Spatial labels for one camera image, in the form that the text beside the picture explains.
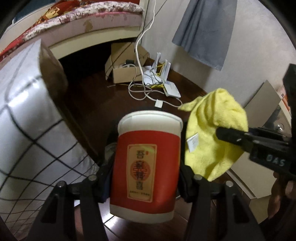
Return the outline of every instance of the storage box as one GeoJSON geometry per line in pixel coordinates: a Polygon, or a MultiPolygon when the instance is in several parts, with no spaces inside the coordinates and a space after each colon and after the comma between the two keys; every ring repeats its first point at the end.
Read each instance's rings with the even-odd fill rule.
{"type": "MultiPolygon", "coordinates": [[[[146,62],[149,53],[140,45],[138,45],[138,53],[141,66],[146,62]]],[[[140,72],[140,67],[124,67],[120,68],[126,60],[134,60],[135,65],[137,65],[137,58],[135,53],[135,43],[114,43],[111,45],[111,55],[105,64],[105,74],[106,79],[113,71],[113,82],[125,83],[131,82],[136,75],[135,81],[142,81],[142,76],[140,72]]]]}

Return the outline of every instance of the white cable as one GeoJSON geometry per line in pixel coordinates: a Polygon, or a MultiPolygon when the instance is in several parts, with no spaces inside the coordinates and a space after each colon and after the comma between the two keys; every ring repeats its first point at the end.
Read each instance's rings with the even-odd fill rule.
{"type": "Polygon", "coordinates": [[[126,67],[131,67],[131,66],[136,67],[134,64],[126,64],[126,63],[124,63],[124,64],[120,64],[119,68],[126,68],[126,67]]]}
{"type": "MultiPolygon", "coordinates": [[[[152,90],[152,89],[149,88],[149,87],[147,87],[147,88],[149,88],[150,90],[147,91],[148,93],[146,93],[146,86],[145,86],[145,82],[144,82],[144,72],[143,72],[142,67],[141,67],[141,63],[140,63],[140,59],[139,59],[139,53],[138,53],[138,45],[139,45],[140,40],[143,38],[144,34],[145,34],[149,29],[151,29],[152,24],[154,23],[154,19],[155,19],[155,7],[156,7],[156,0],[154,0],[152,22],[151,22],[149,28],[147,28],[147,29],[142,33],[142,35],[138,38],[138,40],[137,40],[137,42],[136,42],[136,45],[135,45],[135,51],[136,51],[136,57],[137,57],[137,63],[138,63],[138,66],[140,67],[141,76],[142,76],[142,84],[133,84],[133,81],[134,81],[134,79],[133,79],[133,81],[131,81],[130,84],[128,85],[128,93],[129,93],[129,95],[130,95],[133,99],[135,99],[135,100],[144,100],[144,99],[147,97],[147,98],[149,98],[150,100],[156,102],[156,99],[153,99],[152,97],[150,97],[149,94],[152,93],[152,92],[159,92],[159,93],[161,93],[161,94],[164,94],[164,93],[161,92],[161,91],[158,91],[158,90],[152,90]],[[131,90],[131,87],[136,86],[136,85],[137,85],[137,86],[143,86],[144,90],[143,90],[143,91],[132,91],[132,90],[131,90]],[[145,96],[144,96],[143,98],[141,98],[141,99],[138,99],[138,98],[134,97],[134,96],[131,94],[131,92],[143,92],[145,96]]],[[[171,104],[171,103],[169,103],[169,102],[167,102],[167,101],[163,101],[163,102],[164,102],[164,103],[167,103],[167,104],[169,104],[169,105],[171,105],[171,106],[173,106],[173,107],[177,107],[177,108],[181,106],[181,105],[180,105],[180,106],[173,105],[173,104],[171,104]]]]}

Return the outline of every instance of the yellow microfiber towel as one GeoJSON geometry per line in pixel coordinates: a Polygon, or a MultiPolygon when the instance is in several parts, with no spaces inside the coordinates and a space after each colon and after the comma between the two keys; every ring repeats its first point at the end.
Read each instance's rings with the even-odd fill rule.
{"type": "Polygon", "coordinates": [[[190,166],[195,174],[213,181],[226,172],[243,153],[239,146],[218,140],[216,129],[221,126],[248,131],[246,112],[227,90],[221,88],[204,97],[197,97],[179,109],[191,111],[186,140],[196,133],[199,140],[192,152],[189,152],[186,145],[185,165],[190,166]]]}

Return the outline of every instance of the gray cloth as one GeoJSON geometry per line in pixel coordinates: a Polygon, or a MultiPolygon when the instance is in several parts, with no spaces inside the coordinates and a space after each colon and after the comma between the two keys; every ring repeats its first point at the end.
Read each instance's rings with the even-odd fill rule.
{"type": "Polygon", "coordinates": [[[237,0],[190,0],[173,43],[189,55],[221,70],[227,55],[237,0]]]}

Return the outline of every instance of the cloth tag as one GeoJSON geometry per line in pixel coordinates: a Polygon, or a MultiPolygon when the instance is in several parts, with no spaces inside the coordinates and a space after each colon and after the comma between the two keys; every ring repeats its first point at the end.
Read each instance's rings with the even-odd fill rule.
{"type": "Polygon", "coordinates": [[[193,152],[199,144],[198,133],[187,139],[189,152],[193,152]]]}

